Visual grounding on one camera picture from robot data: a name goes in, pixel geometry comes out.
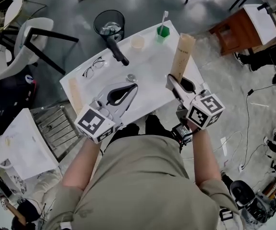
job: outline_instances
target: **small white cup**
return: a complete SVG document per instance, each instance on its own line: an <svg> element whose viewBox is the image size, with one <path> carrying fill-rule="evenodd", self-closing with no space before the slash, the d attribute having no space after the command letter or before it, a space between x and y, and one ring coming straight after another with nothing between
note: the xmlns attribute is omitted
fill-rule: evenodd
<svg viewBox="0 0 276 230"><path fill-rule="evenodd" d="M144 47L144 38L142 36L133 36L130 40L130 45L135 49L142 49Z"/></svg>

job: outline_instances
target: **white chair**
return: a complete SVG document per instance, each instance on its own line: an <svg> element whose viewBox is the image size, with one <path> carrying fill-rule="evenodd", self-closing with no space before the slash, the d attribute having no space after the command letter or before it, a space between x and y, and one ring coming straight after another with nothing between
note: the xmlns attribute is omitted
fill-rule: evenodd
<svg viewBox="0 0 276 230"><path fill-rule="evenodd" d="M79 39L56 32L52 32L53 20L48 18L34 18L26 21L19 31L4 30L0 36L0 80L13 76L24 69L26 65L34 64L39 58L65 75L65 71L48 58L42 50L45 48L48 37L60 38L78 42ZM14 45L14 61L7 66L6 47L2 45L2 36L18 34Z"/></svg>

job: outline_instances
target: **black trash can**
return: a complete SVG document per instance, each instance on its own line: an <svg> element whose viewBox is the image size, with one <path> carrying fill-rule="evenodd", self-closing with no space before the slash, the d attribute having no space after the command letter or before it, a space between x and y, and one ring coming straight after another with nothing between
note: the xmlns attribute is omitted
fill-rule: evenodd
<svg viewBox="0 0 276 230"><path fill-rule="evenodd" d="M101 12L94 20L94 30L106 41L112 37L119 42L124 39L125 18L117 10Z"/></svg>

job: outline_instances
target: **beige tube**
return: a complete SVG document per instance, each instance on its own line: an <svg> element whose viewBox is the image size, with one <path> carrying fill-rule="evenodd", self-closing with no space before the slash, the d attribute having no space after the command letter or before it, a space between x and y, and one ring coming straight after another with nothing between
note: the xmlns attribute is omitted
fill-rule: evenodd
<svg viewBox="0 0 276 230"><path fill-rule="evenodd" d="M180 34L170 74L180 83L195 44L194 37Z"/></svg>

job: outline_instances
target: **shoe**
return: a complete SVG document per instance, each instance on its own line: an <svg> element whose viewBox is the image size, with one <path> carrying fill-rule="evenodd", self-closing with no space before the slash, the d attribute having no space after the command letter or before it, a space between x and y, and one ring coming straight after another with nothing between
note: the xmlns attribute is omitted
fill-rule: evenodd
<svg viewBox="0 0 276 230"><path fill-rule="evenodd" d="M234 52L233 55L234 55L235 59L236 59L242 66L245 65L245 64L243 64L243 62L241 61L241 59L240 59L240 54L239 54L238 52Z"/></svg>
<svg viewBox="0 0 276 230"><path fill-rule="evenodd" d="M274 136L276 136L276 128L274 128L274 129L272 130L272 137L273 137L273 140L274 140Z"/></svg>
<svg viewBox="0 0 276 230"><path fill-rule="evenodd" d="M269 139L268 139L267 136L265 136L265 137L264 137L264 144L265 144L265 145L268 145L268 142L269 142Z"/></svg>

